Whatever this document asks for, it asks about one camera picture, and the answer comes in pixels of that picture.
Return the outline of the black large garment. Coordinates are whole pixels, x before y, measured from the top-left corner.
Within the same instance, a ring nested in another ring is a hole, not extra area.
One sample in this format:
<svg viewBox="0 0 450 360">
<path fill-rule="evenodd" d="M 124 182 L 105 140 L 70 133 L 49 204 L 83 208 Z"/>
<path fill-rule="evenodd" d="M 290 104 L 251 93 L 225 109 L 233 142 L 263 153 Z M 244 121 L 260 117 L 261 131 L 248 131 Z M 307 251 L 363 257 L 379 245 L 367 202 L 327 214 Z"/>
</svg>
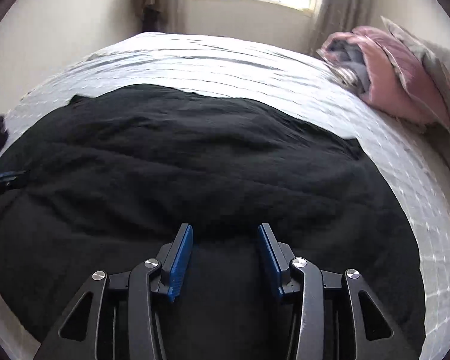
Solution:
<svg viewBox="0 0 450 360">
<path fill-rule="evenodd" d="M 0 294 L 42 341 L 93 272 L 129 271 L 183 223 L 194 246 L 161 315 L 169 359 L 282 359 L 289 311 L 257 229 L 330 272 L 361 272 L 408 344 L 425 339 L 419 248 L 359 142 L 260 102 L 132 85 L 73 97 L 0 158 Z"/>
</svg>

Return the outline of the left curtain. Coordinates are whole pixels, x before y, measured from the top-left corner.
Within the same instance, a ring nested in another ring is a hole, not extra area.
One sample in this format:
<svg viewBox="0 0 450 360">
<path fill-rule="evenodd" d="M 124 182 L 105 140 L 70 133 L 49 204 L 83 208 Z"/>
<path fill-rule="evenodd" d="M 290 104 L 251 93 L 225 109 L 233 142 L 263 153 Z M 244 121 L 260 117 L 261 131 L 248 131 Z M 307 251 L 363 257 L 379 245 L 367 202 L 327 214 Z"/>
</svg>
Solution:
<svg viewBox="0 0 450 360">
<path fill-rule="evenodd" d="M 185 0 L 135 0 L 142 33 L 184 33 Z"/>
</svg>

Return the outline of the pink velvet pillow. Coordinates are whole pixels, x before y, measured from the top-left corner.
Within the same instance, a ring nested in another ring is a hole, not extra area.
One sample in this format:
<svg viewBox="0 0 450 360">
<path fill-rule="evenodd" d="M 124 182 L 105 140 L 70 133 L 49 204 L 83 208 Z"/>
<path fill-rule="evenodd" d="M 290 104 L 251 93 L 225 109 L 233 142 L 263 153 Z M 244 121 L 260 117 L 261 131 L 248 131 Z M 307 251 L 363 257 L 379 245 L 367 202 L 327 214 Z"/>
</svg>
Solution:
<svg viewBox="0 0 450 360">
<path fill-rule="evenodd" d="M 450 132 L 450 116 L 444 98 L 432 77 L 427 74 L 422 63 L 410 50 L 393 37 L 387 29 L 380 30 L 375 27 L 360 26 L 356 27 L 353 33 L 371 39 L 385 51 L 407 94 L 435 117 L 435 123 L 427 124 L 424 127 L 441 125 Z"/>
</svg>

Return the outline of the grey white bedspread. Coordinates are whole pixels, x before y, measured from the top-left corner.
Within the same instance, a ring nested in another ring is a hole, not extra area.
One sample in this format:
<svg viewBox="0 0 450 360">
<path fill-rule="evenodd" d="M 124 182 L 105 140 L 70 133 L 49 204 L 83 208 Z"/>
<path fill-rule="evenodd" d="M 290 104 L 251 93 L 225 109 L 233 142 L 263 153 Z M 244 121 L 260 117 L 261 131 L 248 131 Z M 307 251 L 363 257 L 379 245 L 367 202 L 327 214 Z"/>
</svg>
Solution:
<svg viewBox="0 0 450 360">
<path fill-rule="evenodd" d="M 357 138 L 418 243 L 426 300 L 421 356 L 450 354 L 450 169 L 422 135 L 341 88 L 316 58 L 229 37 L 142 33 L 95 51 L 32 89 L 5 116 L 8 140 L 16 141 L 75 94 L 96 97 L 136 84 L 250 98 Z"/>
</svg>

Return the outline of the grey pink pillow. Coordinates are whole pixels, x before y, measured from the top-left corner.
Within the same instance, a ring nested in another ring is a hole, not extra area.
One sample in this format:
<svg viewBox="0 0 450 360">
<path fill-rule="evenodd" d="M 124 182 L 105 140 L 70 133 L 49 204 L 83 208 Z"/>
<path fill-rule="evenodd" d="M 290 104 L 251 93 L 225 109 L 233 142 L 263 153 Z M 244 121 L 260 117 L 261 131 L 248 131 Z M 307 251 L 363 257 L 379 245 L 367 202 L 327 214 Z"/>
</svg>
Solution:
<svg viewBox="0 0 450 360">
<path fill-rule="evenodd" d="M 432 77 L 450 116 L 450 49 L 420 39 L 384 16 L 381 19 L 388 32 L 410 50 Z"/>
</svg>

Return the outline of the grey right curtain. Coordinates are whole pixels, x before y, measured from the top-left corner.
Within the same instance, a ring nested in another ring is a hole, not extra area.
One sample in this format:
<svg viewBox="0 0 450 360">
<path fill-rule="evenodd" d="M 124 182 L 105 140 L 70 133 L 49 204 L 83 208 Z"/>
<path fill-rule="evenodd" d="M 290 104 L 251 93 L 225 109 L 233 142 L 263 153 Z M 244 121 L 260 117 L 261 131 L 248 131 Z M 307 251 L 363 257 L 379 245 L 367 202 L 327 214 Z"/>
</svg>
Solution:
<svg viewBox="0 0 450 360">
<path fill-rule="evenodd" d="M 328 36 L 336 32 L 350 32 L 367 24 L 374 0 L 319 0 L 312 20 L 306 53 L 313 55 Z"/>
</svg>

